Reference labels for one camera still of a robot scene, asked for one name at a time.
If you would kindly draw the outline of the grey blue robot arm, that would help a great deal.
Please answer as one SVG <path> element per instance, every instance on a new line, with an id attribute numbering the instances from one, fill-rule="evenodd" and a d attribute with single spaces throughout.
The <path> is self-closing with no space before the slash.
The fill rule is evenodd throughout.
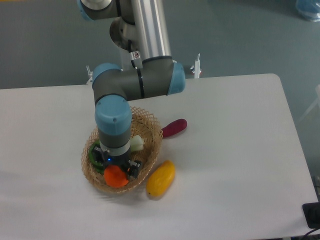
<path id="1" fill-rule="evenodd" d="M 141 65 L 122 69 L 113 63 L 98 65 L 92 73 L 100 155 L 103 165 L 118 166 L 128 179 L 137 178 L 142 163 L 131 160 L 132 111 L 129 101 L 181 93 L 184 67 L 174 62 L 161 0 L 80 0 L 87 20 L 113 19 L 109 34 L 119 48 Z"/>

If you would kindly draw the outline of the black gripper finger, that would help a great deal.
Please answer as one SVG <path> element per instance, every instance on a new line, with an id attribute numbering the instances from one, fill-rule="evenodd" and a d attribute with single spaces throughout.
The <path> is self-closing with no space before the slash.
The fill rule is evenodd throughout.
<path id="1" fill-rule="evenodd" d="M 92 163 L 96 166 L 96 167 L 103 167 L 104 166 L 104 159 L 102 157 L 102 153 L 101 153 L 101 148 L 98 146 L 95 146 L 92 150 L 91 150 L 91 154 L 92 154 Z"/>
<path id="2" fill-rule="evenodd" d="M 142 162 L 139 160 L 129 160 L 126 173 L 127 179 L 137 179 L 142 169 Z"/>

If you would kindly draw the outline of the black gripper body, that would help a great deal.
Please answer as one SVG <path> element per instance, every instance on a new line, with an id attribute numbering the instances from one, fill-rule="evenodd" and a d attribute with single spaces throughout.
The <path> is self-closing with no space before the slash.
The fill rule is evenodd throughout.
<path id="1" fill-rule="evenodd" d="M 129 161 L 131 160 L 131 151 L 128 150 L 124 154 L 112 156 L 109 152 L 103 151 L 101 153 L 102 166 L 105 169 L 108 166 L 118 166 L 121 170 L 130 168 Z"/>

